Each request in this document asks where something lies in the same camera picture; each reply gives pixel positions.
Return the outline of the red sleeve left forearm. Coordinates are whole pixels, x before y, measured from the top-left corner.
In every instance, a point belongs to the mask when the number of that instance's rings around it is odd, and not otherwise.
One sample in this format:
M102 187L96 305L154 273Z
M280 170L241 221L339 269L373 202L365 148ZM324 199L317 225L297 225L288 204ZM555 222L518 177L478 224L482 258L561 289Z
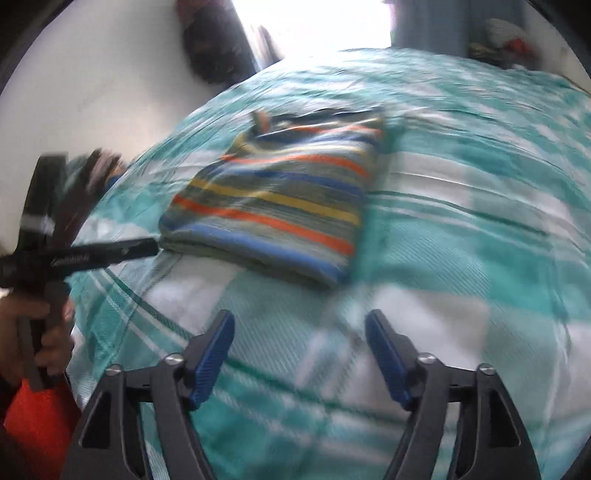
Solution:
M80 415L65 378L40 392L24 381L1 403L1 477L58 479Z

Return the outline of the person's left hand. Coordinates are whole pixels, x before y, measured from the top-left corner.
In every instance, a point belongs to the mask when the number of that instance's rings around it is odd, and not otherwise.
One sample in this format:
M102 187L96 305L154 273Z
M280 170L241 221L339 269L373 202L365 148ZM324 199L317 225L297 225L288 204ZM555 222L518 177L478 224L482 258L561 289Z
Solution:
M22 317L44 320L50 306L43 300L21 294L9 293L1 298L1 377L11 386L18 387L25 378L25 364L19 345L18 320ZM35 364L46 367L49 375L65 372L74 348L71 322L74 304L68 299L62 309L57 326L42 336L42 348L35 356Z

